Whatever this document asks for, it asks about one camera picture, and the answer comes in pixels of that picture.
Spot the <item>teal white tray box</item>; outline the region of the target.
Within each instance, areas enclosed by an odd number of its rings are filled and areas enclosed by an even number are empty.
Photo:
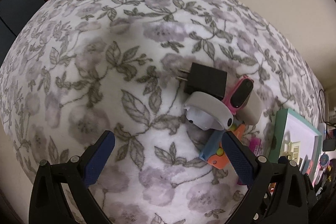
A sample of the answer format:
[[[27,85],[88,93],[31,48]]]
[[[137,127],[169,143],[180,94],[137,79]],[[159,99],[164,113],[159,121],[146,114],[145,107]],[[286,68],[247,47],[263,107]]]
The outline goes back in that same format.
[[[322,150],[322,134],[304,117],[292,109],[281,109],[276,114],[274,136],[268,159],[277,162],[280,153],[289,142],[300,141],[299,167],[302,170],[305,160],[313,161],[309,178],[314,180],[318,160]]]

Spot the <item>large blue orange toy box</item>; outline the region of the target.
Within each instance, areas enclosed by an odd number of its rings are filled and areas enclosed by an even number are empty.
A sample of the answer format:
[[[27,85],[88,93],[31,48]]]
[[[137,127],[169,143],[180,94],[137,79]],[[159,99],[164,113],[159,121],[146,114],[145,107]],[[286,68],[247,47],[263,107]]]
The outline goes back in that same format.
[[[199,153],[199,159],[216,169],[223,169],[229,162],[222,147],[222,136],[226,130],[215,130]]]

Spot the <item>white charger cube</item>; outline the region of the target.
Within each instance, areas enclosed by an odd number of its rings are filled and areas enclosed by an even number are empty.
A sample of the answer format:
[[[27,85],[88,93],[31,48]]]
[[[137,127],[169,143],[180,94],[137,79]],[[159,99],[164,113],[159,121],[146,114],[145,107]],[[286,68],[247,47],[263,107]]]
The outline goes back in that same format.
[[[238,120],[244,122],[247,125],[257,125],[262,111],[264,110],[264,104],[258,94],[252,91],[246,105],[237,111]]]

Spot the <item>floral grey white blanket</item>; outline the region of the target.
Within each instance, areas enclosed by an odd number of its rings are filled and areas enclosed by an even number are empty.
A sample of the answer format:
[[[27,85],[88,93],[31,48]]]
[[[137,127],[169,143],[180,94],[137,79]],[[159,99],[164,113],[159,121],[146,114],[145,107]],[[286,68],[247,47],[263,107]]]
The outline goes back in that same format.
[[[1,121],[30,181],[105,130],[116,147],[90,190],[114,223],[224,223],[243,198],[231,166],[201,161],[209,134],[185,118],[178,69],[255,82],[264,110],[243,140],[270,150],[276,112],[317,126],[319,80],[288,39],[238,0],[49,0],[1,66]]]

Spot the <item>cream hair claw clip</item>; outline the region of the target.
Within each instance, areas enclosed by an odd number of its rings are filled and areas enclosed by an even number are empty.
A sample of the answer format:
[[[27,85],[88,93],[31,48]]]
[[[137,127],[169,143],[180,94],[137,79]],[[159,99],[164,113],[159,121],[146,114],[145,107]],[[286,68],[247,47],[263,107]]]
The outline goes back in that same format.
[[[288,160],[293,160],[298,164],[300,160],[299,156],[300,145],[301,145],[300,141],[289,142],[284,148],[284,151],[280,153],[280,156],[284,156]]]

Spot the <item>pink black smart watch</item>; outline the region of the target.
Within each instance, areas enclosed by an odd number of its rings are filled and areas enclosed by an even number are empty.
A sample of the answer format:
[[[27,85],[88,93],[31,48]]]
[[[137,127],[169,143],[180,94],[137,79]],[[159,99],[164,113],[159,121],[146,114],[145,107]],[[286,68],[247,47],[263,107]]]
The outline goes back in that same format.
[[[232,115],[242,109],[248,101],[253,91],[254,81],[247,76],[243,76],[234,88],[224,97],[222,102],[227,106]]]

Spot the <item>small blue orange eraser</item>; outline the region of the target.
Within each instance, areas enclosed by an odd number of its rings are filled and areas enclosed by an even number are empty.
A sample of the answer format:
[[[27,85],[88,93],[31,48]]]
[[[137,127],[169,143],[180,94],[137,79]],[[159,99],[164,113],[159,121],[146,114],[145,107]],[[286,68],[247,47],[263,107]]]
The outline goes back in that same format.
[[[313,161],[310,159],[305,160],[305,162],[303,163],[303,167],[301,170],[302,174],[310,174],[310,171],[313,167]]]

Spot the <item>black power adapter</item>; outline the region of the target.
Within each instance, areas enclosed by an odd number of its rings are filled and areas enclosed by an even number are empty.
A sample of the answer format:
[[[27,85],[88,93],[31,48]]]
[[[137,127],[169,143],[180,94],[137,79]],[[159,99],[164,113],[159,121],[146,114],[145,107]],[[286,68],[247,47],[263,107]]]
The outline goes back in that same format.
[[[222,101],[226,92],[227,72],[208,67],[198,63],[192,63],[189,70],[178,69],[186,76],[177,76],[177,79],[185,82],[184,92],[191,95],[194,92],[203,92]]]

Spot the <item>purple rectangular box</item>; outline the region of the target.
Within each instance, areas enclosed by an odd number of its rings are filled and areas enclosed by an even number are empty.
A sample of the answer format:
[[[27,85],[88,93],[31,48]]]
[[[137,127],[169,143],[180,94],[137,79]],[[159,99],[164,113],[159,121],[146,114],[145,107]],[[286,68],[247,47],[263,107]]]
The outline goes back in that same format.
[[[249,149],[253,152],[255,156],[258,156],[261,149],[261,139],[257,137],[253,137],[249,143]]]

